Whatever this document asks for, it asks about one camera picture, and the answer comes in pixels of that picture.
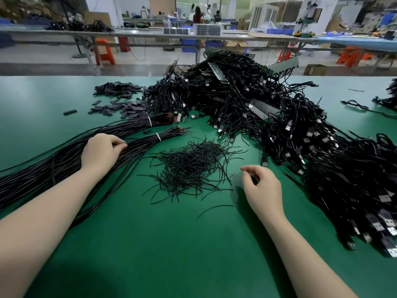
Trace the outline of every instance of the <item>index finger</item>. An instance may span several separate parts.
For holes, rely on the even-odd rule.
[[[263,179],[266,177],[266,170],[268,168],[259,165],[245,165],[245,166],[241,166],[240,169],[242,171],[249,172],[250,174],[256,174],[259,177],[259,179]]]
[[[108,135],[110,138],[110,141],[112,142],[112,144],[122,144],[122,143],[126,143],[124,140],[120,139],[119,137],[115,136],[115,135]]]

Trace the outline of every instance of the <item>concrete floor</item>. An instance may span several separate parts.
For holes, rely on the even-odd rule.
[[[76,46],[15,45],[0,49],[0,75],[92,75],[86,58],[75,59]],[[262,65],[275,64],[279,51],[250,51],[255,61]],[[134,47],[131,52],[114,54],[116,65],[104,64],[102,75],[114,76],[162,76],[175,60],[178,64],[191,65],[195,53],[184,53],[182,49],[164,51],[162,48]],[[304,52],[299,57],[300,67],[292,75],[303,75],[306,65],[322,64],[329,66],[327,75],[368,75],[375,60],[361,61],[354,71],[343,65],[336,65],[338,55],[330,52]],[[201,53],[200,60],[205,60]],[[390,69],[376,69],[372,76],[397,76],[397,65]]]

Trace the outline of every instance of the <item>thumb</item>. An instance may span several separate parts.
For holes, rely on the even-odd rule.
[[[127,146],[128,145],[126,143],[121,143],[113,147],[113,150],[116,153],[117,157],[120,155],[121,151],[125,149]]]
[[[246,194],[247,194],[247,190],[255,186],[254,183],[252,182],[251,176],[246,171],[243,172],[243,186]]]

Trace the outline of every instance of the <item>long dark hair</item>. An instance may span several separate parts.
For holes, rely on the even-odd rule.
[[[201,16],[201,10],[199,6],[196,6],[196,17]]]

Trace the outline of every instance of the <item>green table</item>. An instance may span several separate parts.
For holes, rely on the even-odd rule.
[[[27,160],[92,127],[118,120],[119,115],[88,115],[91,103],[109,97],[93,97],[95,85],[108,81],[132,81],[151,85],[154,77],[1,77],[0,169]],[[397,121],[360,112],[340,104],[340,99],[371,103],[375,95],[386,97],[390,77],[290,77],[288,83],[313,80],[307,88],[311,100],[320,102],[328,121],[343,130],[374,137],[388,134],[397,142]],[[348,88],[364,90],[355,92]],[[66,110],[78,113],[63,116]],[[194,137],[215,137],[206,119],[187,119],[192,133],[159,143],[151,152],[181,147]],[[223,191],[202,202],[181,196],[150,205],[153,191],[143,192],[155,181],[138,174],[155,173],[143,159],[135,173],[89,219],[70,230],[40,272],[27,297],[291,297],[292,285],[277,251],[249,208],[239,167],[259,163],[261,152],[249,151],[245,160],[233,160],[234,191]],[[283,186],[287,218],[331,268],[360,296],[394,296],[396,260],[380,255],[355,238],[357,251],[347,251],[323,212],[285,175],[285,168],[269,168]],[[165,192],[157,195],[166,197]],[[204,210],[219,207],[196,217]]]

